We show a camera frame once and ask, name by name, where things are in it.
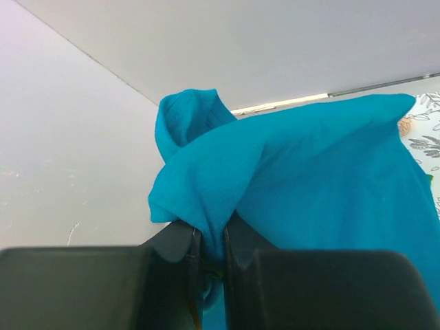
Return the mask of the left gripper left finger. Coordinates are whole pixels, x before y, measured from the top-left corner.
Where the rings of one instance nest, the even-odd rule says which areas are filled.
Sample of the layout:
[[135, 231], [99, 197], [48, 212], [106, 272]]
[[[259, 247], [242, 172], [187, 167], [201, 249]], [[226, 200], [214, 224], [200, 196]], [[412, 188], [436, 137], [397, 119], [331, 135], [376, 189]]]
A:
[[2, 329], [200, 329], [201, 234], [177, 221], [141, 245], [1, 252]]

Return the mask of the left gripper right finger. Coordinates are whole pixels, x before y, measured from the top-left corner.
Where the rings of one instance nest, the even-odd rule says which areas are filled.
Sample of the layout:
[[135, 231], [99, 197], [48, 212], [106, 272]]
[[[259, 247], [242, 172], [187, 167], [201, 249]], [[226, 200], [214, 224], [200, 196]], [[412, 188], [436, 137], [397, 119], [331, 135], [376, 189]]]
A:
[[234, 213], [224, 230], [229, 329], [438, 329], [410, 261], [390, 251], [282, 250]]

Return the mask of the blue t shirt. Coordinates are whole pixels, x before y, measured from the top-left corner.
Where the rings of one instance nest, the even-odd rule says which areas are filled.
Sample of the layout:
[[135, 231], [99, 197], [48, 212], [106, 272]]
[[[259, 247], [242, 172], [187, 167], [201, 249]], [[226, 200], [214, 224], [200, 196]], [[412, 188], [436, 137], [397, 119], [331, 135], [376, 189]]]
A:
[[151, 221], [198, 229], [214, 270], [234, 212], [280, 248], [396, 251], [438, 302], [439, 218], [398, 129], [415, 102], [375, 94], [239, 120], [214, 89], [169, 95], [155, 124], [165, 165]]

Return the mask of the floral table mat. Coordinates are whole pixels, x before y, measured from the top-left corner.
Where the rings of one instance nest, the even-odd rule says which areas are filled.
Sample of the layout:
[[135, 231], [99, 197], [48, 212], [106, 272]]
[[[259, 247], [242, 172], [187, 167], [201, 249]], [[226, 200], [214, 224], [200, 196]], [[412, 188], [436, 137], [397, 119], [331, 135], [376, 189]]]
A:
[[439, 209], [439, 92], [415, 96], [415, 104], [399, 121], [405, 147], [427, 174], [435, 208]]

